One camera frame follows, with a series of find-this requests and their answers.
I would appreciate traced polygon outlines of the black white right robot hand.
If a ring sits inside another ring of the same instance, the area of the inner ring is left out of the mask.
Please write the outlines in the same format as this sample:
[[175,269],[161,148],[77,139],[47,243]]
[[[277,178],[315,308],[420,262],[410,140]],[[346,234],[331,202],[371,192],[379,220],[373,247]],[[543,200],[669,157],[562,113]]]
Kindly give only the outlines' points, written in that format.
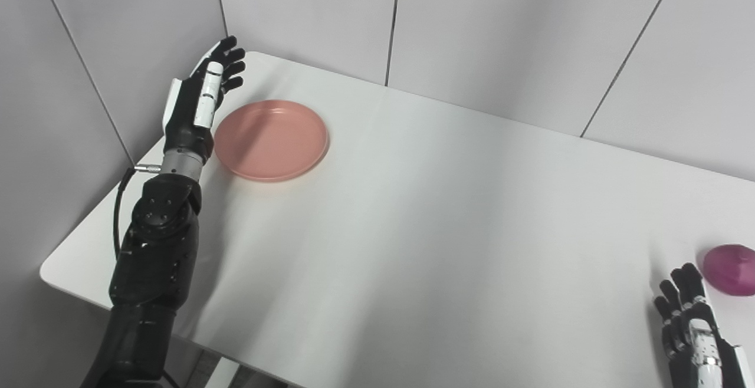
[[695,264],[673,269],[653,299],[673,387],[753,387],[741,345],[726,340]]

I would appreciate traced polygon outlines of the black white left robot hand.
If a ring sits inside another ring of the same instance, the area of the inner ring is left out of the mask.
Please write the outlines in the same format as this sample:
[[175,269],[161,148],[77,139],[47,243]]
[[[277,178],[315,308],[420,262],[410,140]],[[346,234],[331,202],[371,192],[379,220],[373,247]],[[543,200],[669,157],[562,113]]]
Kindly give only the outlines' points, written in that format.
[[215,142],[211,127],[225,95],[242,87],[245,50],[228,36],[208,50],[184,78],[172,80],[163,114],[164,153],[189,152],[205,164]]

